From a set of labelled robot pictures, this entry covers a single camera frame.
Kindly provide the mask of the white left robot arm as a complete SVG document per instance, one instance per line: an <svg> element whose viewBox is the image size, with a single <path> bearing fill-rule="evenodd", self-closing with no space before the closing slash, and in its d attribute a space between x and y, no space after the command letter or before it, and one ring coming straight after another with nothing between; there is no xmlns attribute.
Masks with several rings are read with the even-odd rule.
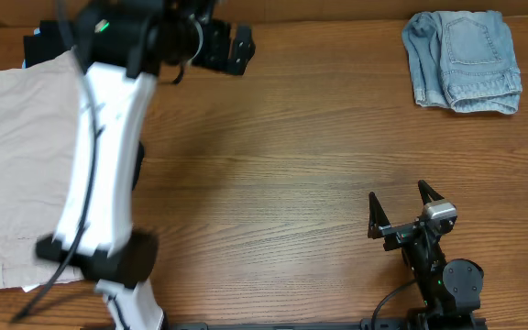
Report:
<svg viewBox="0 0 528 330"><path fill-rule="evenodd" d="M74 267L118 329L165 329L150 273L159 241L132 224L140 133L163 65L242 75L255 54L248 25L213 16L212 1L92 1L59 30L76 61L80 110L68 195L38 258Z"/></svg>

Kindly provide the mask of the light blue denim shorts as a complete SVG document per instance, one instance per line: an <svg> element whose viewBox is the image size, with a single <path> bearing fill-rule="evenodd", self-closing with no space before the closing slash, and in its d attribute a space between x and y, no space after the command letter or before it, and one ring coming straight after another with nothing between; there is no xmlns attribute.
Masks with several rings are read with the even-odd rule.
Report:
<svg viewBox="0 0 528 330"><path fill-rule="evenodd" d="M417 13L401 39L418 105L460 114L518 111L521 71L500 12Z"/></svg>

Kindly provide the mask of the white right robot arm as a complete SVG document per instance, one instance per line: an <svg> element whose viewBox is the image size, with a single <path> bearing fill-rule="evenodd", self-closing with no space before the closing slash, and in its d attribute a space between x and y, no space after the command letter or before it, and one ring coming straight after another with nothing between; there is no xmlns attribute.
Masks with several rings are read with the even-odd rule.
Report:
<svg viewBox="0 0 528 330"><path fill-rule="evenodd" d="M386 216L377 195L368 194L368 237L384 240L386 251L399 249L412 280L384 297L371 318L361 327L367 329L485 329L484 318L474 312L480 308L484 270L477 263L457 258L451 261L441 249L442 236L450 233L457 221L457 209L426 181L418 181L423 210L406 225L394 226ZM417 286L423 307L409 310L402 319L380 318L382 307L398 293Z"/></svg>

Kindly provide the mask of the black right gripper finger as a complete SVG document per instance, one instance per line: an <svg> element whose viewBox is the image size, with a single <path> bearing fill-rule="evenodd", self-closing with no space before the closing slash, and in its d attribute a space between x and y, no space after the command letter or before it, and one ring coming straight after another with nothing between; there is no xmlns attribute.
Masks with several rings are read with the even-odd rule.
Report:
<svg viewBox="0 0 528 330"><path fill-rule="evenodd" d="M391 228L391 223L374 192L368 194L368 207L368 237L372 239L384 237L384 232Z"/></svg>
<svg viewBox="0 0 528 330"><path fill-rule="evenodd" d="M423 205L429 204L431 202L444 200L444 197L436 192L426 181L418 181L418 189L421 195Z"/></svg>

